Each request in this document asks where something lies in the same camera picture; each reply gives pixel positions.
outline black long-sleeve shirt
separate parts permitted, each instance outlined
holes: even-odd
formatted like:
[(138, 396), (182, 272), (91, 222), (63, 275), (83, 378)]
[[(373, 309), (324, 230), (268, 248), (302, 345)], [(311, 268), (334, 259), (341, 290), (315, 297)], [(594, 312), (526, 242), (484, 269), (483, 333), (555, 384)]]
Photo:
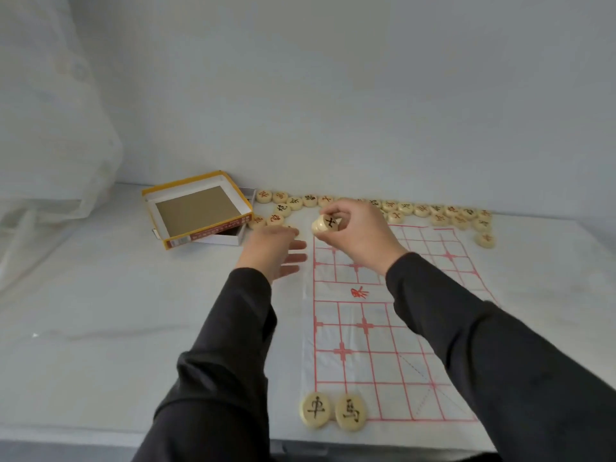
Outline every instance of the black long-sleeve shirt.
[[(616, 391), (421, 256), (391, 266), (396, 313), (426, 338), (505, 461), (616, 460)], [(231, 272), (135, 462), (268, 460), (271, 288)]]

